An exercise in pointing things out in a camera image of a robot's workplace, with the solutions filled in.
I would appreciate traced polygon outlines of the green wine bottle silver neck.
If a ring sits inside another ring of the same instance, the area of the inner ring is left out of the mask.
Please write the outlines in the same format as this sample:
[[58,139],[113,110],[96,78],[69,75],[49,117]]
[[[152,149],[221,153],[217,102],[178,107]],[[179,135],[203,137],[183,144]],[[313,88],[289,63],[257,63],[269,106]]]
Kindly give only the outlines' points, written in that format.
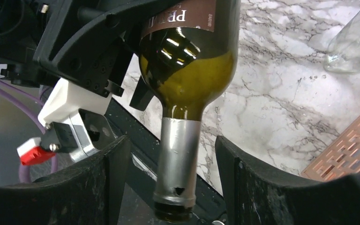
[[139,66],[162,104],[160,139],[165,118],[202,126],[204,109],[233,79],[239,26],[240,0],[183,0],[146,22]]

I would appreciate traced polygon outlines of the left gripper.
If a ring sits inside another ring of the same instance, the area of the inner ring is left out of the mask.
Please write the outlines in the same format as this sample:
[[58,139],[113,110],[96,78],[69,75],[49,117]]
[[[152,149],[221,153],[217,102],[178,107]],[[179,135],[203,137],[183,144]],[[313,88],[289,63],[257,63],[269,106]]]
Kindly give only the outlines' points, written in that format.
[[[37,30],[1,74],[12,84],[53,86],[59,78],[103,97],[123,94],[132,29],[174,0],[29,0]],[[129,106],[145,111],[154,93],[140,76]]]

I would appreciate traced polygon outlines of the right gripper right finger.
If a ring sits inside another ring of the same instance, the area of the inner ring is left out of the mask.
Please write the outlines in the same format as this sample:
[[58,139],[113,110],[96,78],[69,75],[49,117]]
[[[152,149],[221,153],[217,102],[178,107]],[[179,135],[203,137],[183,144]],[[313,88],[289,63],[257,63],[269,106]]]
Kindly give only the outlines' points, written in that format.
[[244,152],[224,136],[215,152],[230,225],[360,225],[360,173],[305,179]]

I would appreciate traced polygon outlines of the clear slim glass bottle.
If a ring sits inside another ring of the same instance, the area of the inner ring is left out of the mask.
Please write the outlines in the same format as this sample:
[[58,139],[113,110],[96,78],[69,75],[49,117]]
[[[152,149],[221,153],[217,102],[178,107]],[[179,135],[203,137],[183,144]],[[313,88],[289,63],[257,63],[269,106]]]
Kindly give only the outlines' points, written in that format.
[[360,73],[360,11],[331,40],[323,68],[332,73]]

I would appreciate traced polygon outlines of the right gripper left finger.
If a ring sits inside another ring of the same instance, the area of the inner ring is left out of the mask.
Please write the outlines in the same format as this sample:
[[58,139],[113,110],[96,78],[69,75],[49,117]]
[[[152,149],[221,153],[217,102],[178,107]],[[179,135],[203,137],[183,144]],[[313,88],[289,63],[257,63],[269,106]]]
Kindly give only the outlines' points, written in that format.
[[130,150],[121,136],[37,182],[0,187],[0,225],[117,224]]

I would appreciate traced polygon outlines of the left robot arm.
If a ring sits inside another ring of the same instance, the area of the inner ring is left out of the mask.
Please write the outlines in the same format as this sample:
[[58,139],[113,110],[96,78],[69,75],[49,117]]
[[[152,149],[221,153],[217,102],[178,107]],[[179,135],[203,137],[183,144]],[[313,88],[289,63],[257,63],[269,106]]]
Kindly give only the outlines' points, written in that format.
[[25,87],[64,78],[102,97],[121,84],[142,24],[174,0],[0,0],[1,75]]

